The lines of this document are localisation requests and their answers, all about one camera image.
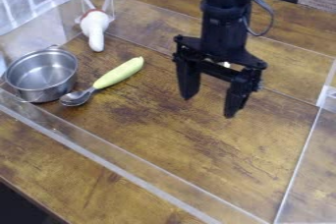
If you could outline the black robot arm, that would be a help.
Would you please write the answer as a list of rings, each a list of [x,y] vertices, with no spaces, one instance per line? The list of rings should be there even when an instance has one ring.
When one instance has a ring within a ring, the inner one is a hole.
[[[192,98],[199,90],[202,74],[227,82],[224,116],[243,109],[252,92],[260,88],[268,64],[246,49],[252,3],[259,0],[203,0],[200,37],[178,35],[174,53],[180,94]]]

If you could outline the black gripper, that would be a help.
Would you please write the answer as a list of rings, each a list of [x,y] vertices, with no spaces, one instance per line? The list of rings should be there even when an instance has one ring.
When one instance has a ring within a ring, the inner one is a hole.
[[[174,40],[174,53],[180,94],[186,100],[200,91],[202,73],[231,82],[224,101],[224,117],[232,118],[244,108],[252,92],[262,88],[266,61],[246,49],[251,32],[251,4],[218,7],[202,2],[202,36],[182,34]]]

